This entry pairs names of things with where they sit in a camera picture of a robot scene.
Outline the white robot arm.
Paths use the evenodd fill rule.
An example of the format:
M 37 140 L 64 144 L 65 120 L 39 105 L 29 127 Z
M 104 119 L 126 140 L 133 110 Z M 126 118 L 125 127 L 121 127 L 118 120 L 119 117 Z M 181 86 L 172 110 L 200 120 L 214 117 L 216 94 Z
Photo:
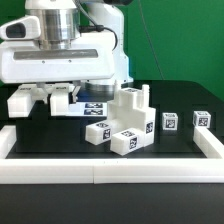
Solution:
M 0 81 L 5 84 L 111 80 L 124 17 L 133 0 L 26 0 L 24 17 L 0 26 Z

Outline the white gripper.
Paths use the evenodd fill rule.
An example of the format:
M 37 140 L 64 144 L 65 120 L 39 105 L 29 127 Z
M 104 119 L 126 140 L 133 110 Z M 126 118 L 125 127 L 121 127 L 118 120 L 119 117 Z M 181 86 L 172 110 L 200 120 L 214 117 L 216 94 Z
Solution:
M 40 50 L 35 41 L 0 44 L 0 80 L 4 83 L 37 83 L 39 100 L 47 99 L 46 82 L 74 81 L 72 102 L 78 100 L 81 82 L 109 79 L 115 73 L 112 33 L 84 33 L 68 50 Z

